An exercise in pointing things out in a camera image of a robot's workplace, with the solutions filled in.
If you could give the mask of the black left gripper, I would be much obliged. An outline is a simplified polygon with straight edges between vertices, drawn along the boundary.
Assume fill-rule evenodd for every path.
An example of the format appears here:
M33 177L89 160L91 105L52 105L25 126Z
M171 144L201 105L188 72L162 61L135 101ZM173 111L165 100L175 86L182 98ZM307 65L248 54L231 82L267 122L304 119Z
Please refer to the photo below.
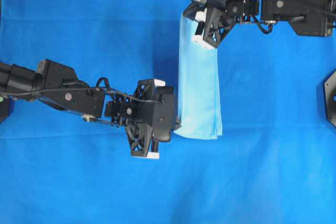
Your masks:
M104 116L110 121L104 124L125 127L130 154L132 157L159 159L159 142L154 139L153 127L145 125L138 115L138 108L146 101L159 103L158 87L164 87L165 81L146 79L138 81L133 97L111 95Z

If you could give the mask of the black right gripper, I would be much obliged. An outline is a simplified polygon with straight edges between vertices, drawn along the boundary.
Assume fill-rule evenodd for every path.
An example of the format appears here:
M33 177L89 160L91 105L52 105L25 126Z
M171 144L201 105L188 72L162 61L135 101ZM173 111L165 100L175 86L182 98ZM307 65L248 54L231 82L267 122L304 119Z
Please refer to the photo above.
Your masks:
M198 23L193 42L202 48L217 49L231 25L256 21L259 0L223 0L223 8L196 7L193 19Z

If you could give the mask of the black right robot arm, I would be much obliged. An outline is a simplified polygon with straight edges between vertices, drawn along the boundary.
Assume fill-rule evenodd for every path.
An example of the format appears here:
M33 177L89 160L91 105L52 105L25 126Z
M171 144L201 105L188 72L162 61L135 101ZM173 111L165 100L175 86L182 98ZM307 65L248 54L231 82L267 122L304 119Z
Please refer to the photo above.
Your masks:
M288 22L298 36L330 37L335 0L191 0L183 16L198 23L194 41L218 48L237 24L255 24L264 34Z

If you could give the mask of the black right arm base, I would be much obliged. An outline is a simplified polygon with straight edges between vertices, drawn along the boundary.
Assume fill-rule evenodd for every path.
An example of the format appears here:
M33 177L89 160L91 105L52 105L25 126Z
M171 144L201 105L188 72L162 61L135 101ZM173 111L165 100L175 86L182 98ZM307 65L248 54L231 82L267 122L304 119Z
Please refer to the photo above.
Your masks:
M326 119L335 127L335 70L325 77L322 84Z

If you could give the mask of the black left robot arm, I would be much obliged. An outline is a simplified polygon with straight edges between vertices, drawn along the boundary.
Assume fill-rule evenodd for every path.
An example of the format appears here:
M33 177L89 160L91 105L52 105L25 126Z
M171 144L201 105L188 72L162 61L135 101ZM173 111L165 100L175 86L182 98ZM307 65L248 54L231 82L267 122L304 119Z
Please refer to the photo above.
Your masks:
M48 59L39 63L37 71L1 64L2 122L8 118L13 100L38 100L86 122L123 127L134 157L157 158L159 143L171 139L165 95L165 86L154 79L140 81L129 95L110 87L106 77L92 87L79 80L73 68Z

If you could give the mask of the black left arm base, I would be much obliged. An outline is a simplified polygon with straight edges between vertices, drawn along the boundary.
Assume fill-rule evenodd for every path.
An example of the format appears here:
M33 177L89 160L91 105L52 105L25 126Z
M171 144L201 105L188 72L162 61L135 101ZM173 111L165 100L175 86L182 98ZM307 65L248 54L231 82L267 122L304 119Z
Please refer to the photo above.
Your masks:
M0 124L2 124L13 112L14 100L1 96L0 101Z

